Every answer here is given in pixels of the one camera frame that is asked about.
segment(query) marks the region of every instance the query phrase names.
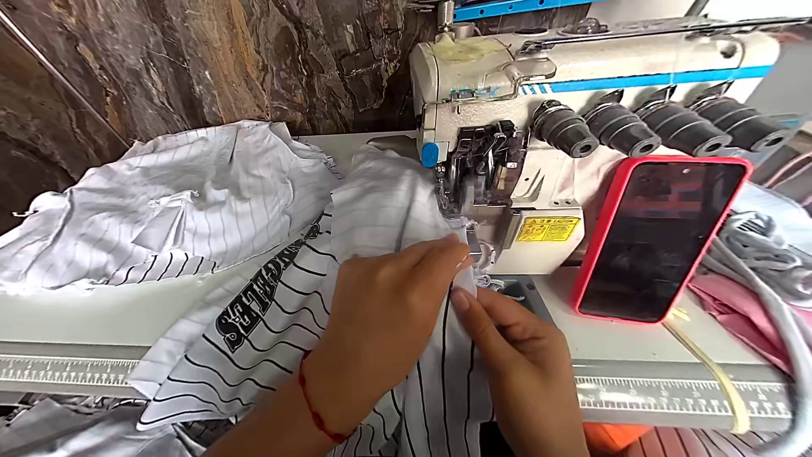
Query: red string bracelet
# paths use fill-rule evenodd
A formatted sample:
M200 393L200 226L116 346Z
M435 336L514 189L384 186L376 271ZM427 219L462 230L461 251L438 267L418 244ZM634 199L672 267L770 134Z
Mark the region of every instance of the red string bracelet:
M320 432L324 433L325 435L327 435L328 437L330 437L330 439L333 440L333 442L335 442L335 444L341 444L341 443L347 441L347 439L350 436L352 436L352 434L350 433L349 435L342 435L341 433L333 433L330 430L328 430L326 425L324 425L324 419L322 419L322 417L313 408L313 404L310 403L310 398L307 396L307 389L305 388L307 383L305 382L304 365L305 365L305 359L307 359L307 356L310 355L310 352L312 352L312 351L306 350L304 352L304 357L302 357L302 361L299 362L299 386L302 388L302 395L304 396L304 402L307 403L307 409L310 411L310 415L313 417L313 424L316 425L316 428L318 429L318 431L320 431Z

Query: left hand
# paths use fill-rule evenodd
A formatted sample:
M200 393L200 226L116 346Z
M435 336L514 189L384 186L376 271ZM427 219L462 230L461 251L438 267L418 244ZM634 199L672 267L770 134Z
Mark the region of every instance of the left hand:
M470 266L456 235L341 265L330 321L304 362L313 408L350 433L412 370L457 272Z

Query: smartphone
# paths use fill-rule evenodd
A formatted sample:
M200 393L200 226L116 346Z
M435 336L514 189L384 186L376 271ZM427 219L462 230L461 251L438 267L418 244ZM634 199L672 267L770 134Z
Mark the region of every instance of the smartphone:
M575 310L665 319L751 172L750 162L729 157L621 161L578 272Z

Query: yellow warning sticker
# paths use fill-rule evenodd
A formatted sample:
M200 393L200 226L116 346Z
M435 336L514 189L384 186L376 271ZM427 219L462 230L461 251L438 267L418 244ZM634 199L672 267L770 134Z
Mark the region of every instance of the yellow warning sticker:
M581 222L578 217L529 217L519 231L518 242L565 242Z

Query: metal rod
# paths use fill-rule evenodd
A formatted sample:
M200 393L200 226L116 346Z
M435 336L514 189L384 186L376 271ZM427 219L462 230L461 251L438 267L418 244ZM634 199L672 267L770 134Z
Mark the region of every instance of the metal rod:
M39 61L40 65L45 67L45 69L48 71L48 73L51 74L51 76L56 78L57 81L59 81L62 85L65 86L68 92L73 94L73 96L79 100L79 103L84 107L85 110L87 110L90 113L90 115L93 118L101 122L101 124L104 125L105 127L109 128L110 131L113 133L113 135L115 135L115 137L119 141L121 141L121 144L127 147L130 146L127 143L127 141L125 141L124 138L121 135L119 135L118 132L115 131L115 128L113 128L113 126L110 125L109 122L107 122L107 119L105 119L104 116L102 116L101 114L99 114L98 111L96 111L96 108L94 108L93 105L91 105L90 102L88 102L88 100L79 92L79 90L76 89L76 87L74 87L74 85L71 84L71 82L68 81L67 78L48 60L48 58L45 57L45 55L40 52L37 46L33 42L31 42L31 40L29 40L28 37L25 36L23 31L20 30L14 23L14 21L11 20L11 17L9 17L8 14L6 14L6 11L2 8L2 6L0 6L0 22L2 22L3 25L5 25L6 28L8 28L8 31L11 32L11 34L15 38L17 38L17 40L19 40L19 43L23 45L23 47L26 50L28 50L28 52L33 54L34 58Z
M702 10L705 9L709 1L710 0L693 0L691 7L685 12L685 16L698 16L702 14Z
M649 37L653 35L668 35L672 33L697 33L697 32L713 32L716 30L724 30L726 28L744 28L744 27L763 27L767 25L795 25L795 24L809 24L812 22L810 17L797 17L797 18L774 18L774 19L758 19L758 20L740 20L737 22L725 22L718 24L700 24L695 26L688 26L683 28L666 28L661 30L643 30L640 32L626 32L626 33L606 33L602 35L585 35L583 37L550 37L540 38L538 40L528 40L519 49L519 54L526 54L535 50L550 49L555 45L568 45L572 43L585 43L590 41L604 41L616 40L619 38L633 38L633 37Z

